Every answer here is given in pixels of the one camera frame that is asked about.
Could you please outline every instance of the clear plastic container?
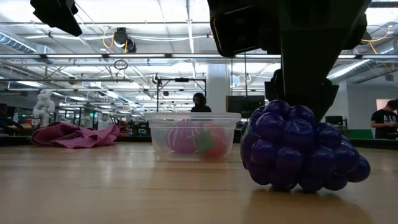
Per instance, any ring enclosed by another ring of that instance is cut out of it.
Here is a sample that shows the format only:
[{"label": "clear plastic container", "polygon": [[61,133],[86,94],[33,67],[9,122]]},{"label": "clear plastic container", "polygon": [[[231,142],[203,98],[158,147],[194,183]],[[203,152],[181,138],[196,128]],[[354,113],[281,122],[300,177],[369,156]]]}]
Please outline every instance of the clear plastic container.
[{"label": "clear plastic container", "polygon": [[168,161],[222,161],[231,152],[237,113],[147,113],[156,154]]}]

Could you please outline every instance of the yellow cable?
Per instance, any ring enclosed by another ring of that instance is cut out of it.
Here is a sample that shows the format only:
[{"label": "yellow cable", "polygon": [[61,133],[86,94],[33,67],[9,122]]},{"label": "yellow cable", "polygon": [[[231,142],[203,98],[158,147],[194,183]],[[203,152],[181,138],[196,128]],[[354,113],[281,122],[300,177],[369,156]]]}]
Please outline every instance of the yellow cable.
[{"label": "yellow cable", "polygon": [[102,38],[102,42],[104,43],[104,46],[105,46],[107,49],[111,49],[111,48],[113,47],[114,32],[112,33],[112,44],[111,44],[111,46],[108,46],[108,45],[106,45],[106,43],[105,43],[105,35],[106,35],[106,31],[107,31],[107,30],[108,30],[108,28],[105,27],[105,32],[104,32],[104,37]]},{"label": "yellow cable", "polygon": [[385,39],[388,35],[389,35],[389,31],[390,31],[390,29],[391,29],[391,27],[388,27],[388,30],[387,30],[387,33],[386,33],[386,35],[384,36],[384,37],[381,37],[380,39],[377,39],[377,40],[362,40],[363,42],[368,42],[368,43],[373,43],[373,42],[377,42],[377,41],[379,41],[379,40],[382,40],[382,39]]},{"label": "yellow cable", "polygon": [[[372,44],[372,43],[369,43],[369,44],[371,45],[371,48],[372,48],[373,52],[374,52],[375,54],[377,54],[377,51],[376,51],[376,49],[373,47],[373,44]],[[383,65],[384,65],[384,68],[386,68],[387,72],[390,73],[390,75],[394,75],[394,74],[390,71],[390,69],[387,67],[387,65],[386,65],[384,62],[383,62]]]}]

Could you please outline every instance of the person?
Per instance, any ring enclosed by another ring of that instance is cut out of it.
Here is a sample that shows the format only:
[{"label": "person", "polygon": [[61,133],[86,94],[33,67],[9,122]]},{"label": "person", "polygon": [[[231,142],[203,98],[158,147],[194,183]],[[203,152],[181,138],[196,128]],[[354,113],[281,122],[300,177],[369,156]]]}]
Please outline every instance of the person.
[{"label": "person", "polygon": [[202,93],[194,94],[193,102],[195,106],[191,109],[191,112],[211,112],[211,108],[206,106],[206,98]]},{"label": "person", "polygon": [[398,102],[396,100],[388,101],[387,105],[373,113],[371,119],[372,128],[376,128],[374,138],[389,139],[388,134],[397,132],[398,116],[394,112],[398,109]]}]

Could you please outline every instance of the pink towel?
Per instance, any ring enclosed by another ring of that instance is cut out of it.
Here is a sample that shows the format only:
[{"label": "pink towel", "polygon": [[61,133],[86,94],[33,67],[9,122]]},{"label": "pink towel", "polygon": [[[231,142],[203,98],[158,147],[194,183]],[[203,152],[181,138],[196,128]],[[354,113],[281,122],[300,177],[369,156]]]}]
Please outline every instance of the pink towel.
[{"label": "pink towel", "polygon": [[111,146],[118,136],[119,128],[115,124],[109,125],[104,130],[92,131],[56,121],[49,124],[46,128],[35,131],[31,141],[37,146],[80,149],[95,146]]}]

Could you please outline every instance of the wooden tabletop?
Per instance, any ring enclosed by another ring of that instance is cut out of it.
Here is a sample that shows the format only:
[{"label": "wooden tabletop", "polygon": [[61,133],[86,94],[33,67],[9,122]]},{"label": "wooden tabletop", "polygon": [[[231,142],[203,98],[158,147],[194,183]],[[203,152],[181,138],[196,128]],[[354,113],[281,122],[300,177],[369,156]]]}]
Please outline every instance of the wooden tabletop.
[{"label": "wooden tabletop", "polygon": [[0,148],[0,223],[397,223],[398,152],[359,149],[368,180],[339,192],[270,191],[231,162],[159,162],[149,143]]}]

